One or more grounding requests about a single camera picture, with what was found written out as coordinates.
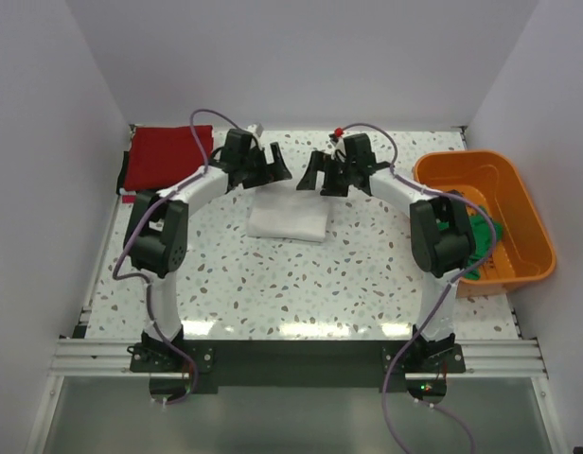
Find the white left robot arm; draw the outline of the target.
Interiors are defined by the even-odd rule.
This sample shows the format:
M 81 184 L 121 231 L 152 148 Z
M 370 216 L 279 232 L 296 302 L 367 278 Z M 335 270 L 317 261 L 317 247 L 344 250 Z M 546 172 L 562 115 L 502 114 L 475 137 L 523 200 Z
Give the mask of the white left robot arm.
M 185 359 L 176 272 L 186 258 L 190 216 L 238 186 L 250 189 L 292 177 L 277 143 L 270 144 L 272 160 L 267 160 L 262 133 L 259 123 L 233 128 L 195 173 L 136 195 L 113 278 L 144 281 L 147 325 L 142 343 L 155 343 L 150 357 L 164 371 L 178 369 Z

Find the white t shirt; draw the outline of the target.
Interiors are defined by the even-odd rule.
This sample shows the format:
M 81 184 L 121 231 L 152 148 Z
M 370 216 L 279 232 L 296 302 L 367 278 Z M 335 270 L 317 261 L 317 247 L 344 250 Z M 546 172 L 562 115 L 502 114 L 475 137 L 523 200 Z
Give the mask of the white t shirt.
M 321 243 L 326 239 L 329 214 L 330 203 L 315 192 L 266 187 L 254 195 L 246 234 Z

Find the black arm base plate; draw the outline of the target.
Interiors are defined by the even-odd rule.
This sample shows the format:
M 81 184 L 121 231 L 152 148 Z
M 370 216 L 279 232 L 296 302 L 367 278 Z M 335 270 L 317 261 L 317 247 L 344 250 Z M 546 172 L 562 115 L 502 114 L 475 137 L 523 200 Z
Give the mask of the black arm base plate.
M 181 340 L 171 350 L 145 338 L 127 348 L 130 370 L 147 375 L 153 396 L 215 394 L 225 387 L 371 388 L 403 393 L 409 379 L 462 374 L 459 344 L 419 340 Z

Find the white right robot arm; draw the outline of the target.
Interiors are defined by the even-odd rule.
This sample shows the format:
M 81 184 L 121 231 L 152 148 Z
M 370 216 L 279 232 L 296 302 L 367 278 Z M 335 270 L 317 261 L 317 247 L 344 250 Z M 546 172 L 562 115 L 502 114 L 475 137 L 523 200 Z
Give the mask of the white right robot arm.
M 430 188 L 392 163 L 379 162 L 365 133 L 332 134 L 330 139 L 334 150 L 315 150 L 310 155 L 296 189 L 315 189 L 322 172 L 322 196 L 346 197 L 353 186 L 407 216 L 412 257 L 424 273 L 410 359 L 416 369 L 432 371 L 455 344 L 452 317 L 457 275 L 468 267 L 476 248 L 466 200 L 457 191 Z

